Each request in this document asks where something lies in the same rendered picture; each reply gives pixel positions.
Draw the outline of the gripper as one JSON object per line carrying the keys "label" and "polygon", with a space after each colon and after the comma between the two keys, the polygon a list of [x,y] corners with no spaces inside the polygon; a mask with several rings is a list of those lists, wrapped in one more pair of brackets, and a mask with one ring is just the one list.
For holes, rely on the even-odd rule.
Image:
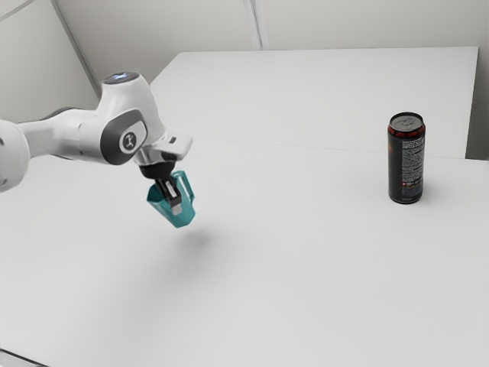
{"label": "gripper", "polygon": [[162,200],[158,204],[161,214],[180,215],[182,209],[182,194],[173,177],[169,177],[176,166],[176,155],[158,152],[157,160],[151,164],[140,165],[144,177],[156,180]]}

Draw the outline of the teal faceted mug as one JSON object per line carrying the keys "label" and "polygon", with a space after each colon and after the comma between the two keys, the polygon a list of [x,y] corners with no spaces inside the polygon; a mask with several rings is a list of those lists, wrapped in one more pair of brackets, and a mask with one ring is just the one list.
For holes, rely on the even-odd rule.
{"label": "teal faceted mug", "polygon": [[182,228],[188,226],[196,215],[193,208],[195,195],[185,171],[175,171],[170,177],[175,179],[177,187],[182,194],[182,213],[180,215],[171,215],[161,214],[158,211],[158,204],[162,200],[162,196],[155,183],[148,191],[147,202],[175,228]]}

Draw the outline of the black drink can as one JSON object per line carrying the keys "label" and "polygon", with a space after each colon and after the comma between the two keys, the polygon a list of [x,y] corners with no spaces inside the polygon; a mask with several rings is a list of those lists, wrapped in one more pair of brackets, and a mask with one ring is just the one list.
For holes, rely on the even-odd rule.
{"label": "black drink can", "polygon": [[426,125],[415,112],[392,116],[387,126],[388,193],[392,201],[411,204],[423,195]]}

